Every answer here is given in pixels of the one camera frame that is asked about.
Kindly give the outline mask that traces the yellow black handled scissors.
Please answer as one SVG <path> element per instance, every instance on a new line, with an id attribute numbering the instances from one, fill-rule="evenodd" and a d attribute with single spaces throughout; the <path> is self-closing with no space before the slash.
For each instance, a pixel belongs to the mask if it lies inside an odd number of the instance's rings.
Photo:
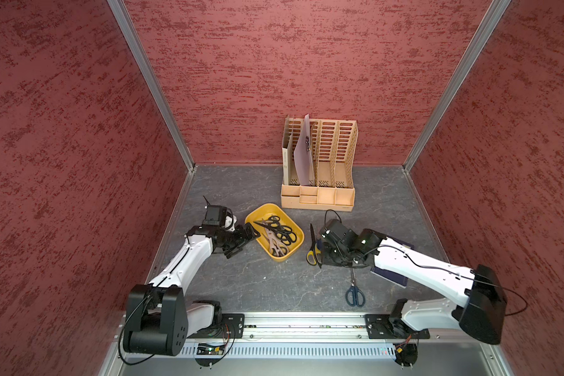
<path id="1" fill-rule="evenodd" d="M 308 250 L 305 260 L 310 266 L 321 267 L 322 266 L 321 251 L 318 248 L 318 240 L 316 238 L 315 230 L 312 224 L 310 224 L 310 239 L 311 239 L 310 250 Z"/>

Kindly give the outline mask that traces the yellow plastic storage tray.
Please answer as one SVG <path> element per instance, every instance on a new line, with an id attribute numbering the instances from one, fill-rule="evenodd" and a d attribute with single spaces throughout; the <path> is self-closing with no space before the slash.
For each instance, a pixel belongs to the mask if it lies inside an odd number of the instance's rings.
<path id="1" fill-rule="evenodd" d="M 259 233 L 258 244 L 276 262 L 283 262 L 299 250 L 305 234 L 278 205 L 267 203 L 245 219 Z"/>

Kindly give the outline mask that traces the dark blue handled scissors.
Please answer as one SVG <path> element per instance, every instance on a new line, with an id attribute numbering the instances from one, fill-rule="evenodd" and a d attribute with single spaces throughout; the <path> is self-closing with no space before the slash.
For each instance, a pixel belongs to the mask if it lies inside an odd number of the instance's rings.
<path id="1" fill-rule="evenodd" d="M 346 303 L 351 307 L 363 307 L 366 299 L 364 293 L 358 288 L 354 269 L 350 269 L 350 286 L 346 291 Z"/>

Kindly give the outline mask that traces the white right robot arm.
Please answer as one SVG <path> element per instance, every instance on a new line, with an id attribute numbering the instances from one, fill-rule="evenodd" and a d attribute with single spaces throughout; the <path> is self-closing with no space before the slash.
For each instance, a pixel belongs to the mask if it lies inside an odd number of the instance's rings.
<path id="1" fill-rule="evenodd" d="M 414 281 L 438 294 L 438 299 L 399 299 L 384 321 L 393 338 L 416 338 L 430 329 L 460 330 L 489 345 L 501 342 L 507 298 L 495 272 L 445 263 L 415 251 L 389 235 L 366 229 L 322 230 L 321 263 L 371 272 L 395 285 Z"/>

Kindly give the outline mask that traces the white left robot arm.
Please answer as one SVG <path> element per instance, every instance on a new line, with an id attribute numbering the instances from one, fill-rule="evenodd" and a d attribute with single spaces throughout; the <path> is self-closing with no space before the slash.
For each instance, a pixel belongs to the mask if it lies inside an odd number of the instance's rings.
<path id="1" fill-rule="evenodd" d="M 187 338 L 225 327 L 216 301 L 186 304 L 185 293 L 197 271 L 216 249 L 236 255 L 260 234 L 251 224 L 234 230 L 218 226 L 193 227 L 178 254 L 153 280 L 129 293 L 119 352 L 176 356 Z"/>

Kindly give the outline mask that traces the dark blue book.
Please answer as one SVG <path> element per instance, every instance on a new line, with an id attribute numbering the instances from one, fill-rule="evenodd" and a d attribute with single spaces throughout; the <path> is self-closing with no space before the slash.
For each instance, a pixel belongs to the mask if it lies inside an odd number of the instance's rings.
<path id="1" fill-rule="evenodd" d="M 406 253 L 413 251 L 413 245 L 404 241 L 384 236 L 372 256 L 373 274 L 379 275 L 402 288 L 407 287 L 409 277 L 404 273 L 407 265 L 413 264 L 408 260 Z"/>

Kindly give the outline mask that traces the lilac folder in organizer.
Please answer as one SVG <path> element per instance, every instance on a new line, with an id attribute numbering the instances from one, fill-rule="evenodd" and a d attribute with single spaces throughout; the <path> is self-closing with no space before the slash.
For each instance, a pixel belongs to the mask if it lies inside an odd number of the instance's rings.
<path id="1" fill-rule="evenodd" d="M 299 184 L 301 186 L 316 186 L 309 114 L 303 119 L 293 158 Z"/>

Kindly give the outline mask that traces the beige plastic file organizer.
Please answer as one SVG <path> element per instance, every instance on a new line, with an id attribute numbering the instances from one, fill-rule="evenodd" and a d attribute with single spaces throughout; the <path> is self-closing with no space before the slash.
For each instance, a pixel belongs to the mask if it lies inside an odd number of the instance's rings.
<path id="1" fill-rule="evenodd" d="M 294 125 L 293 153 L 303 119 L 291 117 Z M 357 122 L 310 118 L 310 128 L 316 186 L 299 184 L 294 162 L 293 185 L 282 183 L 281 186 L 281 206 L 350 212 L 356 196 L 352 170 L 358 139 Z"/>

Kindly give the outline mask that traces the pink handled scissors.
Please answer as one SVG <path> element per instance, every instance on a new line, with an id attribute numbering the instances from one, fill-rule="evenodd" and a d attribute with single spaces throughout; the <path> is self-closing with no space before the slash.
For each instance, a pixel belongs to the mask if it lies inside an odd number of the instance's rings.
<path id="1" fill-rule="evenodd" d="M 265 235 L 269 242 L 268 249 L 272 257 L 282 258 L 288 254 L 289 248 L 285 244 L 285 241 L 288 240 L 286 233 L 266 228 Z"/>

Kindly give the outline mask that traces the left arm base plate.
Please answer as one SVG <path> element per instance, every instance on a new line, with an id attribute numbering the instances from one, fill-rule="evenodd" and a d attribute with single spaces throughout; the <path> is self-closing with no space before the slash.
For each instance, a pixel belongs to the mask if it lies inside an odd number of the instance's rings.
<path id="1" fill-rule="evenodd" d="M 242 338 L 244 335 L 245 315 L 243 313 L 224 313 L 221 321 L 215 326 L 201 329 L 191 335 L 195 339 L 223 339 Z"/>

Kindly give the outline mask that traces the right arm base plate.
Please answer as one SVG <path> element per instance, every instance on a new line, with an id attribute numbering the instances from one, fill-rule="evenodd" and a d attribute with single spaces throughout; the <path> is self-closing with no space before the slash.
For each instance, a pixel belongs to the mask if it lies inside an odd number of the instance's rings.
<path id="1" fill-rule="evenodd" d="M 388 314 L 366 314 L 364 319 L 369 339 L 405 340 L 408 337 L 416 340 L 430 339 L 428 329 L 416 331 L 404 324 L 401 319 Z"/>

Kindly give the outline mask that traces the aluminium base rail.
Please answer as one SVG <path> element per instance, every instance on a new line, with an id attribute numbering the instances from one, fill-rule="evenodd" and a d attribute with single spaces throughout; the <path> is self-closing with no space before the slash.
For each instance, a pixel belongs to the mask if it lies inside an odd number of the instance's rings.
<path id="1" fill-rule="evenodd" d="M 511 375 L 502 349 L 456 330 L 432 330 L 414 340 L 413 365 L 395 361 L 396 341 L 368 335 L 363 313 L 247 312 L 240 337 L 216 364 L 199 364 L 199 340 L 190 339 L 176 357 L 118 355 L 111 346 L 101 375 Z"/>

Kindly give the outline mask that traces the aluminium left corner post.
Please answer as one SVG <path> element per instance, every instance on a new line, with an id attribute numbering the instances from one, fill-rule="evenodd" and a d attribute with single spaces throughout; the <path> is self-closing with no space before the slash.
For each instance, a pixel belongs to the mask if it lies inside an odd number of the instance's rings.
<path id="1" fill-rule="evenodd" d="M 162 87 L 158 81 L 158 78 L 154 73 L 154 69 L 150 64 L 145 48 L 142 46 L 142 42 L 139 38 L 136 28 L 133 25 L 131 16 L 125 6 L 125 2 L 122 0 L 108 0 L 107 3 L 114 15 L 120 31 L 124 36 L 128 48 L 130 49 L 133 58 L 136 61 L 137 66 L 139 67 L 142 77 L 144 78 L 144 81 L 147 84 L 148 89 L 150 90 L 150 94 L 152 95 L 158 107 L 161 117 L 163 118 L 164 123 L 169 130 L 174 144 L 176 145 L 178 152 L 183 158 L 186 169 L 189 171 L 189 173 L 194 173 L 196 164 L 191 156 L 190 149 L 186 145 L 186 142 L 175 120 L 172 109 L 170 108 Z"/>

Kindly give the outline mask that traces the aluminium corner post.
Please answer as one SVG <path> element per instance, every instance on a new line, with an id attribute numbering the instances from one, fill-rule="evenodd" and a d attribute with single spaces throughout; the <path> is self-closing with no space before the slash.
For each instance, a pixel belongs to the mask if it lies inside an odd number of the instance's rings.
<path id="1" fill-rule="evenodd" d="M 170 108 L 162 87 L 158 81 L 158 78 L 154 73 L 154 69 L 150 64 L 145 48 L 142 46 L 142 42 L 139 38 L 136 28 L 133 25 L 131 16 L 125 6 L 125 2 L 122 0 L 108 0 L 107 3 L 114 15 L 120 31 L 124 36 L 128 48 L 130 49 L 133 58 L 136 61 L 137 66 L 139 67 L 142 77 L 144 78 L 144 81 L 147 84 L 148 89 L 150 90 L 150 94 L 152 95 L 158 107 L 161 117 L 163 118 L 164 123 L 169 130 L 174 144 L 176 145 L 178 152 L 183 158 L 186 169 L 189 171 L 189 173 L 194 173 L 196 164 L 191 156 L 190 149 L 186 145 L 186 142 L 175 120 L 172 109 Z"/>
<path id="2" fill-rule="evenodd" d="M 454 97 L 457 95 L 460 87 L 462 87 L 462 84 L 468 77 L 470 70 L 478 60 L 479 55 L 482 53 L 484 47 L 510 4 L 510 0 L 493 0 L 490 2 L 487 11 L 466 47 L 462 58 L 454 70 L 454 73 L 451 75 L 451 78 L 447 83 L 437 105 L 434 107 L 429 120 L 427 120 L 420 136 L 404 162 L 403 168 L 405 175 L 410 175 L 411 170 L 415 167 L 418 158 L 426 147 L 426 144 L 429 142 L 437 126 L 440 124 L 444 114 L 451 105 Z"/>

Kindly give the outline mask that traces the aluminium right corner post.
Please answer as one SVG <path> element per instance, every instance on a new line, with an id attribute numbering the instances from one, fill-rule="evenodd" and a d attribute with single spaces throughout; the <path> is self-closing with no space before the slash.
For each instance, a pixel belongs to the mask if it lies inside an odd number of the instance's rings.
<path id="1" fill-rule="evenodd" d="M 444 114 L 451 105 L 454 97 L 457 95 L 460 87 L 462 87 L 462 84 L 468 77 L 470 70 L 478 60 L 479 55 L 482 53 L 484 47 L 510 4 L 510 0 L 493 0 L 490 2 L 487 11 L 466 47 L 462 58 L 454 70 L 454 73 L 451 75 L 451 78 L 447 83 L 437 105 L 434 107 L 429 120 L 427 120 L 420 136 L 404 162 L 403 168 L 405 175 L 410 175 L 411 170 L 415 167 L 418 158 L 426 147 L 426 144 L 429 142 L 437 126 L 440 124 Z"/>

